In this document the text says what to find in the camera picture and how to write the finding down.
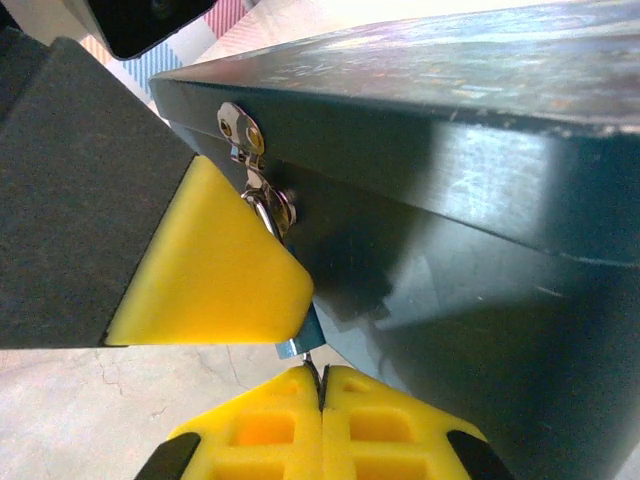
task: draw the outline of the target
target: yellow foam pad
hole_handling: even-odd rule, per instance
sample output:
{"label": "yellow foam pad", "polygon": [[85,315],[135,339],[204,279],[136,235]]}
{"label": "yellow foam pad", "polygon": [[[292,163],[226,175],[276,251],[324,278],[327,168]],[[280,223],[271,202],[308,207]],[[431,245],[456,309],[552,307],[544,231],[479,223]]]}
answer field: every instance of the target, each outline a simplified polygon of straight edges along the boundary
{"label": "yellow foam pad", "polygon": [[300,329],[312,293],[309,274],[215,165],[198,156],[105,343],[282,342]]}
{"label": "yellow foam pad", "polygon": [[470,480],[447,433],[485,440],[470,423],[349,367],[329,370],[322,422],[327,480]]}
{"label": "yellow foam pad", "polygon": [[292,368],[176,429],[201,440],[181,480],[319,480],[322,421],[308,367]]}

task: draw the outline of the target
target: scratched surface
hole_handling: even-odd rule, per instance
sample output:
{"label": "scratched surface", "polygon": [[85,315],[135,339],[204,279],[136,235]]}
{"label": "scratched surface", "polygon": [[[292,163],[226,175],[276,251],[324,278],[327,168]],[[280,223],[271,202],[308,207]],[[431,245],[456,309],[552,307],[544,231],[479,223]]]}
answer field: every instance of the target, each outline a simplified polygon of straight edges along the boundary
{"label": "scratched surface", "polygon": [[380,23],[180,71],[296,89],[585,121],[640,123],[640,4],[534,6]]}
{"label": "scratched surface", "polygon": [[214,136],[218,106],[240,102],[267,158],[540,251],[638,265],[639,15],[580,3],[382,23],[151,86],[163,116]]}

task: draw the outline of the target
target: black device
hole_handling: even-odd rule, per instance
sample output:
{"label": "black device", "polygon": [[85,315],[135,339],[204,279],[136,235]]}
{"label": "black device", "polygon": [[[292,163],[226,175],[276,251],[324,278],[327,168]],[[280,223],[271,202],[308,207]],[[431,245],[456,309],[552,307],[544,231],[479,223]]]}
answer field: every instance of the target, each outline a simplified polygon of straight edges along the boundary
{"label": "black device", "polygon": [[207,10],[215,0],[64,0],[67,8],[120,59],[152,48]]}

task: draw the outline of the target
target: metal clip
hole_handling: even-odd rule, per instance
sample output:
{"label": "metal clip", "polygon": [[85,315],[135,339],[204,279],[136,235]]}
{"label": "metal clip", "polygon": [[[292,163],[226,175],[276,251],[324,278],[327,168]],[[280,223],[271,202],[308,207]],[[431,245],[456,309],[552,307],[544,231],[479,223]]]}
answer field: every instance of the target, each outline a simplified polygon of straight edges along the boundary
{"label": "metal clip", "polygon": [[[277,190],[262,175],[266,162],[263,158],[264,137],[256,122],[240,107],[223,103],[218,110],[220,132],[231,143],[231,160],[247,167],[247,190],[242,198],[253,208],[267,230],[283,243],[282,238],[296,222],[296,209],[287,192]],[[290,358],[308,355],[311,349],[326,343],[320,321],[313,304],[295,338],[276,345],[278,357]],[[303,363],[311,364],[311,355]]]}
{"label": "metal clip", "polygon": [[264,212],[256,210],[257,205],[262,203],[271,212],[271,220],[282,241],[289,227],[296,222],[296,209],[287,193],[274,189],[262,175],[266,162],[262,156],[265,145],[260,128],[240,107],[228,102],[218,110],[218,126],[231,143],[231,160],[247,167],[247,191],[242,198],[263,220]]}

